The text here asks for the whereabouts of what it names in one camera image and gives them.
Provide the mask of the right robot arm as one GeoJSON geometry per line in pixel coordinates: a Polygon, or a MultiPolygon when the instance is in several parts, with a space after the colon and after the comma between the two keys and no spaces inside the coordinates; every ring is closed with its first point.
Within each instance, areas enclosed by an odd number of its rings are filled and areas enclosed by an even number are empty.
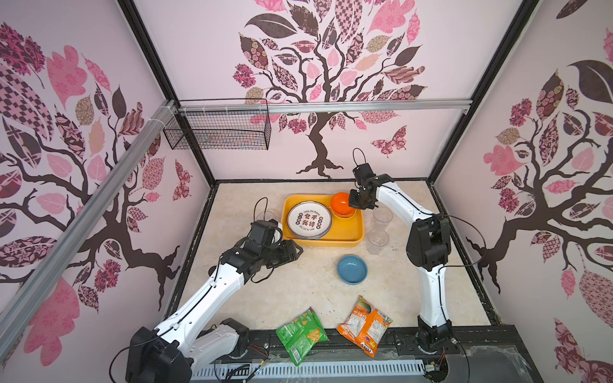
{"type": "Polygon", "coordinates": [[[445,276],[451,254],[450,216],[434,213],[410,198],[388,175],[375,174],[367,163],[353,169],[355,188],[349,205],[373,210],[381,203],[409,229],[405,252],[418,268],[421,309],[416,342],[432,354],[453,338],[453,325],[446,305],[445,276]]]}

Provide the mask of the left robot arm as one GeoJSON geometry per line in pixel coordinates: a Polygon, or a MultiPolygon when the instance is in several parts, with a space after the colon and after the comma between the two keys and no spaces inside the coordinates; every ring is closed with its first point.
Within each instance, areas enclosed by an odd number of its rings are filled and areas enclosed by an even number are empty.
{"type": "Polygon", "coordinates": [[[291,239],[259,244],[243,238],[224,252],[207,282],[182,307],[154,329],[140,328],[132,336],[126,382],[189,382],[199,368],[231,354],[248,329],[228,319],[201,335],[217,311],[250,278],[266,267],[292,263],[303,248],[291,239]]]}

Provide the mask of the yellow bowls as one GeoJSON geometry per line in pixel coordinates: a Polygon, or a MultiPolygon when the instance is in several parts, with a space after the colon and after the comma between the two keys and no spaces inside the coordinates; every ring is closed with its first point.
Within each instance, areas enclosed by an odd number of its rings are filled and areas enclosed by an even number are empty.
{"type": "Polygon", "coordinates": [[[341,209],[338,212],[333,210],[333,213],[340,219],[350,219],[354,217],[356,210],[352,207],[348,207],[347,209],[341,209]]]}

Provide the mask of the orange bowl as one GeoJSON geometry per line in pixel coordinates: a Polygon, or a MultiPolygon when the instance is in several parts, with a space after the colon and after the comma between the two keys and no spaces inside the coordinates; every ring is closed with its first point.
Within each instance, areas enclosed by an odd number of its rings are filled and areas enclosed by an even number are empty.
{"type": "Polygon", "coordinates": [[[346,192],[339,192],[332,196],[330,199],[330,208],[333,212],[340,211],[341,209],[347,209],[350,206],[350,194],[346,192]]]}

